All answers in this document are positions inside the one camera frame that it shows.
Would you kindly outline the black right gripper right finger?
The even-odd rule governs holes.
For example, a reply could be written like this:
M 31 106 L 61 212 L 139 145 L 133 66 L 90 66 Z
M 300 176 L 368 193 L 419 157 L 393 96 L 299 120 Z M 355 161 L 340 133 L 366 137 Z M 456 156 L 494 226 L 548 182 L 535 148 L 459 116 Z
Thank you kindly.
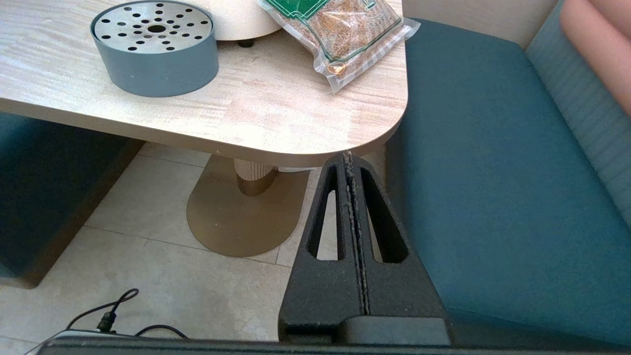
M 448 317 L 379 176 L 349 154 L 353 252 L 363 316 Z

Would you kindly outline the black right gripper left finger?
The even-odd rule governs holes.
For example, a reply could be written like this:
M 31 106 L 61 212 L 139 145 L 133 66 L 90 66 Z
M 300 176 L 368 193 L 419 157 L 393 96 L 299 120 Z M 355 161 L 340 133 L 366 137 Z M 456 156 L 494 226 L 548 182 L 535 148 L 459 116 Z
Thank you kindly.
M 351 155 L 338 153 L 322 168 L 278 314 L 281 342 L 334 342 L 345 319 L 365 312 L 351 167 Z M 336 202 L 338 258 L 319 260 L 331 192 Z

